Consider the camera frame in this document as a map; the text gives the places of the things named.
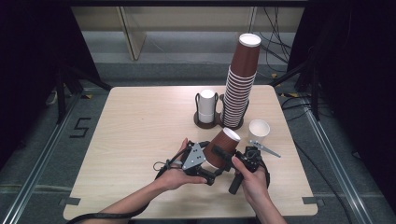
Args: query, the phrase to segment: black cable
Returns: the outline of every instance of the black cable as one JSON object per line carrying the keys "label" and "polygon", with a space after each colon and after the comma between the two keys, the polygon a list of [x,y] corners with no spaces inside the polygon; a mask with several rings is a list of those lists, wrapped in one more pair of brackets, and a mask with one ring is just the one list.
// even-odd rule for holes
{"label": "black cable", "polygon": [[289,99],[287,99],[285,102],[282,103],[282,105],[280,106],[280,108],[282,108],[282,110],[283,110],[283,106],[284,106],[288,101],[290,101],[290,100],[293,100],[293,99],[302,99],[302,98],[308,98],[308,97],[310,97],[310,96],[290,97]]}
{"label": "black cable", "polygon": [[[268,42],[266,49],[269,49],[270,43],[271,43],[271,41]],[[268,63],[268,51],[265,51],[265,62],[267,63],[267,65],[268,65],[269,68],[271,68],[272,70],[274,70],[274,71],[276,71],[276,72],[287,72],[287,71],[280,71],[280,70],[277,70],[277,69],[273,68],[273,67]]]}
{"label": "black cable", "polygon": [[323,112],[321,112],[321,111],[319,111],[319,114],[320,114],[320,115],[323,115],[324,117],[327,117],[327,118],[329,118],[329,119],[335,119],[335,117],[334,117],[333,114],[328,115],[328,114],[325,114],[325,113],[323,113]]}
{"label": "black cable", "polygon": [[276,44],[276,45],[284,46],[285,48],[291,49],[291,46],[289,46],[289,45],[287,45],[287,44],[285,44],[285,43],[283,43],[283,42],[275,42],[274,40],[268,39],[267,37],[265,37],[265,36],[262,34],[262,32],[259,32],[259,34],[260,34],[260,36],[261,36],[262,38],[264,38],[265,40],[270,41],[271,44]]}
{"label": "black cable", "polygon": [[271,51],[270,49],[268,49],[267,47],[265,47],[263,44],[261,44],[262,49],[265,50],[265,52],[269,52],[270,54],[272,54],[274,57],[278,58],[280,61],[282,61],[283,63],[288,63],[288,61],[286,61],[284,58],[280,57],[279,55],[275,54],[273,51]]}
{"label": "black cable", "polygon": [[[158,164],[159,162],[155,162],[153,165],[154,170],[159,171],[159,173],[157,174],[157,176],[155,177],[155,179],[157,179],[158,177],[160,177],[163,172],[165,172],[166,170],[169,169],[177,169],[176,167],[171,167],[170,165],[177,159],[177,157],[179,157],[181,154],[183,154],[184,152],[188,151],[190,149],[188,148],[184,148],[183,150],[179,151],[176,156],[174,156],[171,160],[167,160],[164,163],[163,168],[161,168],[160,170],[156,170],[154,168],[155,164]],[[125,218],[131,218],[131,217],[135,217],[139,214],[141,214],[143,211],[146,210],[146,208],[149,206],[149,203],[145,204],[143,207],[139,208],[136,211],[133,211],[131,213],[125,213],[125,214],[113,214],[113,213],[89,213],[89,214],[84,214],[78,217],[75,217],[73,219],[71,219],[70,221],[68,221],[66,224],[75,224],[78,223],[82,220],[86,220],[86,219],[94,219],[94,218],[98,218],[98,219],[125,219]]]}
{"label": "black cable", "polygon": [[294,118],[291,118],[291,119],[287,119],[286,121],[292,121],[292,120],[294,120],[294,119],[299,119],[300,117],[302,117],[304,114],[306,114],[306,112],[308,112],[309,110],[306,110],[303,114],[301,114],[301,115],[299,115],[299,116],[297,116],[297,117],[294,117]]}
{"label": "black cable", "polygon": [[330,181],[325,177],[325,175],[320,171],[320,169],[318,168],[318,166],[314,163],[314,161],[308,156],[308,154],[306,154],[306,152],[297,144],[297,142],[293,139],[294,144],[297,146],[297,148],[306,156],[306,158],[311,162],[311,164],[315,167],[315,169],[318,171],[318,173],[320,174],[320,176],[323,178],[323,180],[326,182],[326,184],[329,186],[330,190],[332,191],[332,193],[335,195],[335,197],[337,198],[338,202],[340,202],[341,206],[344,209],[344,212],[346,213],[346,218],[348,220],[349,223],[352,223],[352,219],[350,217],[349,211],[347,210],[346,205],[344,204],[344,202],[342,201],[340,195],[338,195],[338,193],[335,191],[334,187],[332,186],[332,184],[330,183]]}
{"label": "black cable", "polygon": [[273,29],[273,32],[270,37],[270,43],[272,42],[272,36],[275,35],[276,39],[279,41],[279,43],[281,43],[280,46],[281,46],[282,52],[285,55],[286,60],[288,61],[290,54],[284,47],[285,44],[283,44],[282,39],[280,38],[279,25],[277,23],[277,14],[279,11],[279,7],[275,7],[275,23],[272,22],[266,8],[264,7],[263,9],[264,9],[265,15],[267,16],[268,21],[271,23],[271,27]]}
{"label": "black cable", "polygon": [[249,24],[249,27],[251,27],[252,26],[252,24],[253,24],[253,17],[254,17],[254,15],[256,15],[256,8],[254,7],[253,8],[253,12],[251,13],[251,16],[250,16],[250,24]]}
{"label": "black cable", "polygon": [[291,105],[291,106],[282,108],[282,110],[292,109],[292,108],[295,108],[295,107],[306,106],[306,105],[311,105],[311,103],[299,104],[299,105]]}

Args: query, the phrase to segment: table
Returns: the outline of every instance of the table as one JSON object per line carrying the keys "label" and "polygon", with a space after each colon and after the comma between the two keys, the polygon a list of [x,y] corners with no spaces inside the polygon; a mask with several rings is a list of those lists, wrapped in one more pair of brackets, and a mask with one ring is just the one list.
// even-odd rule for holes
{"label": "table", "polygon": [[[99,212],[108,205],[151,182],[156,161],[171,159],[182,140],[211,141],[221,127],[201,129],[193,122],[195,94],[211,89],[218,94],[225,86],[117,87],[108,95],[101,118],[78,174],[64,218]],[[265,119],[271,132],[263,144],[281,158],[262,152],[271,173],[270,195],[283,216],[313,216],[315,203],[306,175],[293,144],[283,112],[271,86],[253,86],[237,149],[248,144],[248,124]],[[233,170],[216,178],[213,186],[185,185],[154,199],[136,218],[254,217],[242,189],[228,192]]]}

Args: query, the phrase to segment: hand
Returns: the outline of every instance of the hand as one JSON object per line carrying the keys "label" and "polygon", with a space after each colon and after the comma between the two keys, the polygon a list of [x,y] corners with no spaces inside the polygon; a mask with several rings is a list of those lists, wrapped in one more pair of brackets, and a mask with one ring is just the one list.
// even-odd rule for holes
{"label": "hand", "polygon": [[[188,142],[189,142],[188,139],[185,138],[183,143],[181,144],[179,151],[186,148]],[[166,190],[178,189],[180,186],[185,185],[185,184],[204,184],[204,183],[206,183],[206,179],[203,177],[186,175],[183,172],[183,170],[181,170],[180,165],[171,164],[171,167],[175,167],[175,168],[165,171],[157,179],[163,184],[163,187]]]}
{"label": "hand", "polygon": [[264,168],[260,166],[256,172],[251,173],[238,158],[233,156],[232,160],[237,170],[236,172],[244,176],[242,187],[247,202],[252,204],[257,199],[263,197],[269,198]]}

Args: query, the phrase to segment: brown paper cup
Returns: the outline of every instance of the brown paper cup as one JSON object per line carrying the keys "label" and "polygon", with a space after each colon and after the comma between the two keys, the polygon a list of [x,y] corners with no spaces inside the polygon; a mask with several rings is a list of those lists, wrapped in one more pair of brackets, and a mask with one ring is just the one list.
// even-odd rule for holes
{"label": "brown paper cup", "polygon": [[206,161],[212,165],[213,167],[219,169],[223,168],[226,164],[222,158],[216,155],[212,149],[214,145],[221,147],[227,153],[233,155],[236,151],[236,146],[238,146],[241,137],[233,130],[229,128],[223,128],[221,132],[216,135],[215,138],[207,145],[204,149],[204,154],[206,157]]}
{"label": "brown paper cup", "polygon": [[242,34],[231,61],[230,70],[239,77],[256,74],[262,40],[254,34]]}

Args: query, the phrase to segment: person's right hand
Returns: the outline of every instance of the person's right hand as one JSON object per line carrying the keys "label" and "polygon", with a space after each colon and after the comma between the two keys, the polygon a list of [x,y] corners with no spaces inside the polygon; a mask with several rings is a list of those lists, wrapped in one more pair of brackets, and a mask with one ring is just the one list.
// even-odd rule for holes
{"label": "person's right hand", "polygon": [[252,204],[256,203],[255,200],[263,197],[269,198],[264,168],[260,166],[256,172],[251,173],[238,158],[233,156],[232,160],[236,172],[240,172],[244,176],[242,187],[247,202]]}

